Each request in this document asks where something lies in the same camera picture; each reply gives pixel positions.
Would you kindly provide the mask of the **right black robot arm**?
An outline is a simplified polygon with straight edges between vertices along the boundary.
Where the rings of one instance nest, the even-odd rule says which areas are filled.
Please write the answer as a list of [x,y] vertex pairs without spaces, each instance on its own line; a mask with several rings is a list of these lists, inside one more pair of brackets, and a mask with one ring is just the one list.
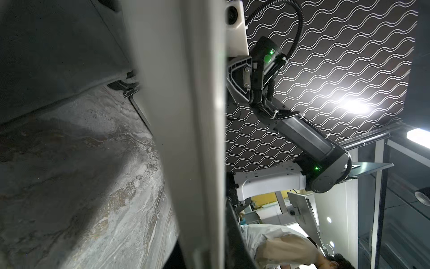
[[283,189],[324,193],[348,180],[352,171],[348,150],[303,114],[275,100],[274,78],[285,63],[287,56],[266,37],[259,39],[249,55],[230,58],[227,63],[227,103],[248,105],[260,122],[302,151],[296,159],[269,169],[229,172],[227,197],[235,206],[253,196]]

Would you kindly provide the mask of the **grey laptop bag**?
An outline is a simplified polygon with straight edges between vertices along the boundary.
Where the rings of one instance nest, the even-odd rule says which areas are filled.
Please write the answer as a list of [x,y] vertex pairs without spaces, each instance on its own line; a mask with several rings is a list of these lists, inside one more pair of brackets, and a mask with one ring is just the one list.
[[1,123],[132,70],[119,1],[1,2]]

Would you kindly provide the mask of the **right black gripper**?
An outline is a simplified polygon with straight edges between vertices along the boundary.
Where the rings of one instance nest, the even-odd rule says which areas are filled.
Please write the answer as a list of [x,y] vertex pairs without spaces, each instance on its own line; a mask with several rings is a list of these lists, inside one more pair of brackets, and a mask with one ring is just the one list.
[[267,37],[261,37],[250,52],[245,42],[227,42],[228,102],[258,104],[271,102],[274,96],[274,79],[288,62],[282,49]]

